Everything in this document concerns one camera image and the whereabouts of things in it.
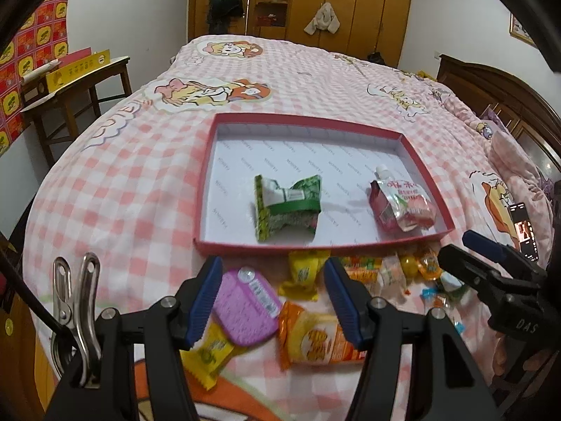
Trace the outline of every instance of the wooden headboard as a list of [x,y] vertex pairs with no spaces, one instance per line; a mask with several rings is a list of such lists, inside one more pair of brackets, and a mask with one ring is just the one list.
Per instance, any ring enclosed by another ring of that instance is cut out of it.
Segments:
[[546,178],[561,180],[561,119],[528,84],[490,66],[442,55],[438,81],[476,115],[491,105]]

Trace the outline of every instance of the white wall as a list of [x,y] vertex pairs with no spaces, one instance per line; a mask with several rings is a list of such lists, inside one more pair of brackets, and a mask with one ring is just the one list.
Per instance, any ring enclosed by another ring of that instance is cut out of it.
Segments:
[[561,75],[538,49],[509,34],[510,11],[499,0],[411,0],[399,68],[437,76],[435,51],[509,72],[561,115]]
[[[129,55],[128,75],[136,90],[167,70],[170,57],[185,44],[186,8],[187,0],[69,0],[68,47],[71,52],[91,47],[109,48],[112,57]],[[100,98],[121,93],[118,77],[97,86]],[[103,103],[102,111],[113,104]],[[80,116],[79,128],[93,119],[93,114]],[[57,117],[49,120],[46,126],[58,126]],[[66,147],[52,146],[55,157]],[[4,235],[10,235],[47,171],[35,129],[30,127],[0,157],[0,231]]]

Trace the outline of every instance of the metal clip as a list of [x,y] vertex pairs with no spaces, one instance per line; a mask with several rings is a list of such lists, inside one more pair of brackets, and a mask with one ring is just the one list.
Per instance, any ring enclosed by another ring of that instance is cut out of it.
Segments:
[[[80,386],[90,381],[92,373],[99,369],[101,347],[94,327],[95,294],[99,280],[99,259],[93,253],[86,253],[80,267],[76,292],[72,292],[70,267],[64,258],[58,257],[53,264],[54,318],[66,326],[74,337],[78,352],[82,357]],[[54,367],[59,377],[72,359],[72,346],[53,334],[50,343]]]

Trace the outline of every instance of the screw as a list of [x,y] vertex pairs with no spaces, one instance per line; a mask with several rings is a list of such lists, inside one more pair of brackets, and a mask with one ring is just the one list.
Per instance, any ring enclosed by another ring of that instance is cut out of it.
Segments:
[[160,301],[160,304],[162,304],[162,307],[165,307],[166,309],[170,309],[175,305],[176,302],[177,301],[173,296],[166,296],[164,299]]
[[388,305],[388,301],[386,301],[386,299],[384,298],[376,297],[376,298],[372,298],[372,300],[370,301],[370,305],[374,309],[380,310]]
[[442,320],[446,316],[446,312],[444,311],[444,309],[441,309],[440,307],[431,309],[430,314],[433,317],[435,317],[437,320]]
[[113,309],[113,307],[109,307],[108,309],[105,309],[102,312],[102,318],[104,320],[110,320],[112,319],[115,315],[117,315],[117,311],[115,309]]
[[8,337],[13,334],[13,321],[11,318],[6,319],[6,324],[4,328],[6,329],[6,335]]

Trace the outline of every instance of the phone screen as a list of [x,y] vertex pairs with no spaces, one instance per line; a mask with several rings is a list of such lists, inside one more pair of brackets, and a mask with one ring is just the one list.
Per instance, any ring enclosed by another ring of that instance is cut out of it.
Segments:
[[508,207],[514,228],[520,242],[520,252],[529,260],[538,261],[538,246],[534,237],[532,224],[529,222],[528,211],[523,202]]

